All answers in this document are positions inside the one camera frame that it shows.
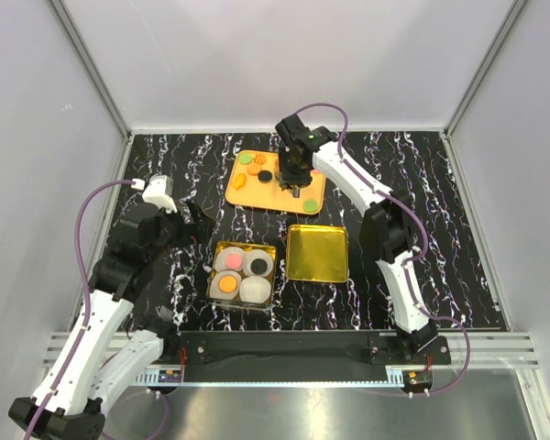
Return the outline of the orange fish cookie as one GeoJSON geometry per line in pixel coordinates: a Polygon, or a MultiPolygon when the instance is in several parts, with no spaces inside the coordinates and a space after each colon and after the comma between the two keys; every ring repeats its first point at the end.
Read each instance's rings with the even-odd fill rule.
{"type": "Polygon", "coordinates": [[[231,182],[231,186],[236,190],[240,190],[246,185],[247,175],[245,173],[238,173],[231,182]]]}

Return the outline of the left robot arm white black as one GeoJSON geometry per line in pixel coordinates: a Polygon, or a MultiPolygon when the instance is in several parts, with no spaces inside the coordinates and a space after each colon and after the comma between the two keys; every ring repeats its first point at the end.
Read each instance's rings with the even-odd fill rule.
{"type": "Polygon", "coordinates": [[[93,267],[88,294],[64,348],[29,397],[14,400],[8,415],[27,439],[96,439],[116,400],[149,364],[173,361],[180,338],[169,318],[150,316],[105,362],[116,329],[132,312],[154,275],[156,262],[176,248],[206,244],[215,220],[189,201],[191,221],[153,203],[129,208],[111,229],[93,267]]]}

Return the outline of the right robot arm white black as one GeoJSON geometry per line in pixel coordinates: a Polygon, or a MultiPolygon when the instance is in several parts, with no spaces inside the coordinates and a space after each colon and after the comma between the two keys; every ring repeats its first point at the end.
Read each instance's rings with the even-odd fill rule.
{"type": "Polygon", "coordinates": [[[298,115],[276,125],[279,147],[279,186],[297,198],[318,171],[330,180],[362,216],[359,244],[379,266],[393,304],[398,352],[418,363],[427,357],[437,338],[436,325],[423,311],[424,301],[413,267],[413,226],[410,197],[395,193],[360,166],[324,126],[307,127],[298,115]]]}

